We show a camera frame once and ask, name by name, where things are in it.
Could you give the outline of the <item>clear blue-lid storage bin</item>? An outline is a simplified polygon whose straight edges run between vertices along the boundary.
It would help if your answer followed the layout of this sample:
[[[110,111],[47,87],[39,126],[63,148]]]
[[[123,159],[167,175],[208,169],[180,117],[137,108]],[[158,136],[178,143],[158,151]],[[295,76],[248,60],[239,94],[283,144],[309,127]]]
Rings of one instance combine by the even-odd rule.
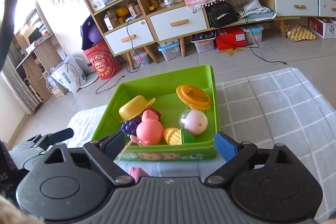
[[[162,53],[166,61],[170,61],[182,56],[179,40],[158,43],[158,50]]]

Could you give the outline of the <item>pink toy book box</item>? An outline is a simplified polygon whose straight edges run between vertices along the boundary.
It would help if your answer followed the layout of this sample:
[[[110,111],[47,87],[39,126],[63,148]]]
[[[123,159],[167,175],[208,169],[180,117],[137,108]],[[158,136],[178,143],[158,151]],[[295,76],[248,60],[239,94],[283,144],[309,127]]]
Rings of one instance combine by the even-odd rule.
[[[142,177],[150,177],[143,169],[140,167],[131,167],[129,170],[129,174],[134,178],[135,182],[138,183],[140,178]]]

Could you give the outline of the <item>yellow toy pot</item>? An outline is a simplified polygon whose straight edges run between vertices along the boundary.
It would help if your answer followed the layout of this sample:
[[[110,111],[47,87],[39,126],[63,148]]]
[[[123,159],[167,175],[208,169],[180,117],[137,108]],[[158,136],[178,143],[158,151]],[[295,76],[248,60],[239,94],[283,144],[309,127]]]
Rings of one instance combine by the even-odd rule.
[[[154,104],[154,102],[155,98],[148,101],[144,96],[138,95],[121,106],[118,112],[123,121],[131,120]]]

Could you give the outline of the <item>red printed bucket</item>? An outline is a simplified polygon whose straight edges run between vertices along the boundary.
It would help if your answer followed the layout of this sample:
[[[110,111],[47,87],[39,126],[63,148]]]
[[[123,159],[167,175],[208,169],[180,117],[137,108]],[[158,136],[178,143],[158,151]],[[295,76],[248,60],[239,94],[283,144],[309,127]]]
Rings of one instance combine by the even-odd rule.
[[[121,70],[120,62],[112,55],[106,42],[101,41],[84,51],[100,79],[109,80]]]

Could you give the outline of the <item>pink toy gourd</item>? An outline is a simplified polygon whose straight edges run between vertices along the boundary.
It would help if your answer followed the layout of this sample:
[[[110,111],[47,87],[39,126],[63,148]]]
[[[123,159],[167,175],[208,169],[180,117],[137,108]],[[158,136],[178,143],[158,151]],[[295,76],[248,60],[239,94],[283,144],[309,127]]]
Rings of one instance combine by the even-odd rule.
[[[159,121],[159,116],[152,110],[142,113],[141,123],[137,126],[136,134],[144,145],[158,144],[163,138],[164,128]]]

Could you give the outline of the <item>yellow toy corn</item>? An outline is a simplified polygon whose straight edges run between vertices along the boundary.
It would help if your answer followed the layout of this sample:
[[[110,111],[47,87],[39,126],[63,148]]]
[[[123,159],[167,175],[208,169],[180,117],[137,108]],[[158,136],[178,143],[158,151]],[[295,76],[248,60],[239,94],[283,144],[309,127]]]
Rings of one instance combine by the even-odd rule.
[[[195,137],[183,128],[167,128],[163,132],[163,138],[168,145],[183,145],[197,142]]]

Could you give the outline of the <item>yellow egg tray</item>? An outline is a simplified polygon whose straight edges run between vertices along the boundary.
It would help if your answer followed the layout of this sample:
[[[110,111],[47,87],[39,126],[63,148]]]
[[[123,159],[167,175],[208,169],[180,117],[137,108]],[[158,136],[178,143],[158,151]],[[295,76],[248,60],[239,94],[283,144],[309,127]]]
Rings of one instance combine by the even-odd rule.
[[[315,34],[313,34],[305,26],[299,26],[298,24],[285,25],[285,34],[294,42],[316,39]]]

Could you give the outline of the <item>wooden open shelf cabinet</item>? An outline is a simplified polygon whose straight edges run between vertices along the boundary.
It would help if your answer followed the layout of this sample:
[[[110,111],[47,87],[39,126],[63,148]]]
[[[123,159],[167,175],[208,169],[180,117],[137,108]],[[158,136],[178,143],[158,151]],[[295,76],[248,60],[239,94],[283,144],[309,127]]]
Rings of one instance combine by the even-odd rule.
[[[135,69],[132,53],[145,50],[159,63],[150,49],[156,42],[149,22],[149,0],[84,0],[102,38],[114,57],[125,54],[131,69]]]

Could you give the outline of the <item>purple exercise ball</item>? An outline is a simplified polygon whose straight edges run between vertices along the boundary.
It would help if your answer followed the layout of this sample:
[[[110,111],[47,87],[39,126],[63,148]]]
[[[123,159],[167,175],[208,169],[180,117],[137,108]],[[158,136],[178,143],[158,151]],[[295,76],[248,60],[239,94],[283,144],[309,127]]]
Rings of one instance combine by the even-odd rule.
[[[98,30],[95,21],[92,16],[88,16],[80,28],[80,34],[82,37],[82,50],[88,50],[93,47],[94,44],[103,41],[103,37]]]

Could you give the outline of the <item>purple toy grapes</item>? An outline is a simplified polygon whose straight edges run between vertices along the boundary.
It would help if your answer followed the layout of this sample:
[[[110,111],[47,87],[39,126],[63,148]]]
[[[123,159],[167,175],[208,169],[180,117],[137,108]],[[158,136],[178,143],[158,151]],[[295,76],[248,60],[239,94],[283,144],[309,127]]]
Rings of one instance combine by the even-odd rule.
[[[137,135],[136,129],[141,122],[142,122],[141,117],[135,117],[131,120],[123,122],[120,129],[127,135],[136,136]]]

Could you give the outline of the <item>wooden desk shelf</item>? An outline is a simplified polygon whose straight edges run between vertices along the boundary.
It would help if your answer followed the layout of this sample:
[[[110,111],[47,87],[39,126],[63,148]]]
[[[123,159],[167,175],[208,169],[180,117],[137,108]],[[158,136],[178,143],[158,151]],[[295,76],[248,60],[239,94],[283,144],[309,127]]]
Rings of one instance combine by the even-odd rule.
[[[50,97],[65,96],[67,90],[60,83],[50,83],[51,69],[62,61],[61,47],[38,2],[15,38],[23,52],[23,60],[16,65],[16,70],[24,70],[23,79],[36,99],[46,102]]]

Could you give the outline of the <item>wooden white drawer sideboard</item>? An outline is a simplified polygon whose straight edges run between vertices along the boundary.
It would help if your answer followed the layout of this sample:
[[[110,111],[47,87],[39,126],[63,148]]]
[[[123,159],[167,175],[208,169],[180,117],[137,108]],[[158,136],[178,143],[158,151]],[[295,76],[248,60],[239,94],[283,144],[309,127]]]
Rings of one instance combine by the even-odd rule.
[[[237,12],[245,13],[243,0],[226,0]],[[260,4],[277,13],[272,19],[279,21],[282,35],[285,36],[285,22],[307,17],[335,17],[335,0],[259,0]],[[185,56],[185,37],[210,31],[209,19],[204,7],[191,10],[185,2],[165,7],[146,16],[146,21],[157,43],[181,40],[181,53]]]

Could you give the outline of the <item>orange toy pot lid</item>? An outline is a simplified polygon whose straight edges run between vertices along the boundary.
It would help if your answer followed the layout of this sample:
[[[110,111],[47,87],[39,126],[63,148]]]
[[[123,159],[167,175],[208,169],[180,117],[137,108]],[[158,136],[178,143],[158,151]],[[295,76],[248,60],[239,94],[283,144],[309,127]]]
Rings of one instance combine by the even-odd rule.
[[[209,95],[195,86],[178,86],[176,88],[176,94],[179,99],[191,109],[203,111],[212,108],[213,103]]]

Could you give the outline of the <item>red cardboard box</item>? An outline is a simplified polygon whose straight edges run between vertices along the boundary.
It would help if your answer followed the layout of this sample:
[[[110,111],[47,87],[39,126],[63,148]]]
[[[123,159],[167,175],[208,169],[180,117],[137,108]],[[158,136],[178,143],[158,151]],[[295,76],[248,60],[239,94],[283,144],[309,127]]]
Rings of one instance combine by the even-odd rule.
[[[219,51],[230,50],[247,45],[245,32],[238,26],[216,30],[216,44]]]

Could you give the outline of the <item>pink toy ball shell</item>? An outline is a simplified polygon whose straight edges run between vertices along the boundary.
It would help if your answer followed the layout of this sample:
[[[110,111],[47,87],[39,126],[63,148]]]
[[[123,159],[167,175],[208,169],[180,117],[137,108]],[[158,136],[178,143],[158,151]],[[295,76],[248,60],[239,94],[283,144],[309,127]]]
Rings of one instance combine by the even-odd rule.
[[[180,115],[179,124],[192,135],[200,135],[207,129],[208,119],[203,112],[189,109]]]

